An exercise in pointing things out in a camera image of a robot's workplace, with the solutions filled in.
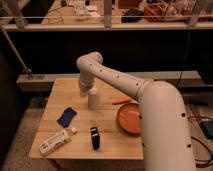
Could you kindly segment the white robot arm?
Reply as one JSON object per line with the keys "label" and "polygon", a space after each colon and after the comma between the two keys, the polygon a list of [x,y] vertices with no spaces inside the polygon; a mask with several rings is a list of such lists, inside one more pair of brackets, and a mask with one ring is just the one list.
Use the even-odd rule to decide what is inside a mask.
{"label": "white robot arm", "polygon": [[79,57],[76,65],[82,92],[98,78],[138,102],[145,171],[196,171],[186,108],[175,86],[108,68],[98,52]]}

